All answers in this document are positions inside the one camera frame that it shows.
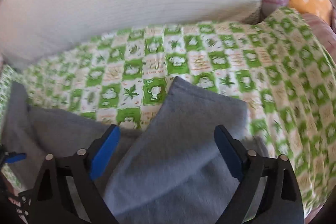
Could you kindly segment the green white patterned quilt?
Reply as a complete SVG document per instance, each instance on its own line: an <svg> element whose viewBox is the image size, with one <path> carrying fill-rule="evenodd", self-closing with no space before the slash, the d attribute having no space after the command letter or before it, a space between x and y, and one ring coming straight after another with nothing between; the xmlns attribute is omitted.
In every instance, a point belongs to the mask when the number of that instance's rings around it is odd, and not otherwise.
<svg viewBox="0 0 336 224"><path fill-rule="evenodd" d="M255 25L200 22L94 36L22 73L1 71L1 110L19 81L37 106L145 129L174 77L248 104L249 137L288 155L303 208L335 186L335 63L294 9Z"/></svg>

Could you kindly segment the pink striped blanket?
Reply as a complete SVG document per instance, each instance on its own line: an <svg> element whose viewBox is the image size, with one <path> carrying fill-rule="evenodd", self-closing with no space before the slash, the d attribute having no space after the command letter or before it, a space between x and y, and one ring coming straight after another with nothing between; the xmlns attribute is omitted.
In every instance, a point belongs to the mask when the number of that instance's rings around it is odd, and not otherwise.
<svg viewBox="0 0 336 224"><path fill-rule="evenodd" d="M335 33L331 27L318 16L313 14L303 14L303 19L312 29L314 36L326 48L329 53L335 52Z"/></svg>

